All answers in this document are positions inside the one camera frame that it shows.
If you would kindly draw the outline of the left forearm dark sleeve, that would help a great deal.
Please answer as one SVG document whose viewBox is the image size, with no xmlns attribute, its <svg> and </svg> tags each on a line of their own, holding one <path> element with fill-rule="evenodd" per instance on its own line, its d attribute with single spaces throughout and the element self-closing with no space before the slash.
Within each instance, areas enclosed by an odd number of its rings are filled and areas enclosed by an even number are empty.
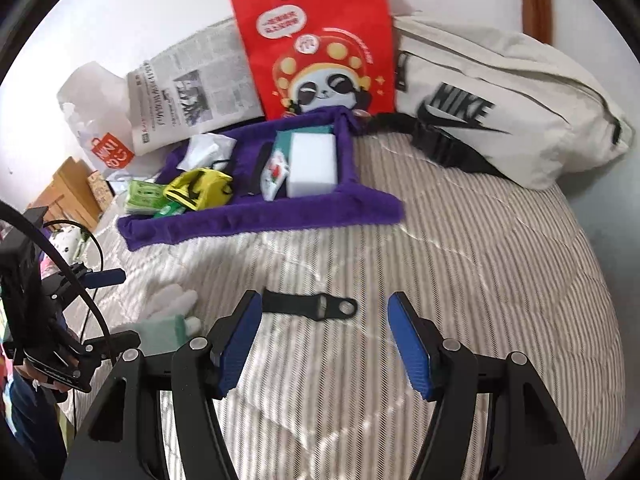
<svg viewBox="0 0 640 480">
<path fill-rule="evenodd" d="M 1 419 L 1 478 L 59 479 L 67 458 L 58 416 L 46 389 L 13 374 L 9 390 L 15 432 Z"/>
</svg>

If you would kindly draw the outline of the person left hand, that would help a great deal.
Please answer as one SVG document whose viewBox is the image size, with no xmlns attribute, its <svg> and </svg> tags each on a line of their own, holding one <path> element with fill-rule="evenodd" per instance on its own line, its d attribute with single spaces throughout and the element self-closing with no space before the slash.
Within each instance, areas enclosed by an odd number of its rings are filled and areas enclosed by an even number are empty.
<svg viewBox="0 0 640 480">
<path fill-rule="evenodd" d="M 48 388 L 51 390 L 59 391 L 62 393 L 66 393 L 70 390 L 69 386 L 61 384 L 60 382 L 56 382 L 51 377 L 41 373 L 39 370 L 36 370 L 32 364 L 29 362 L 23 362 L 20 365 L 14 367 L 14 370 L 20 374 L 25 380 L 30 380 L 31 382 L 36 382 L 42 388 Z"/>
</svg>

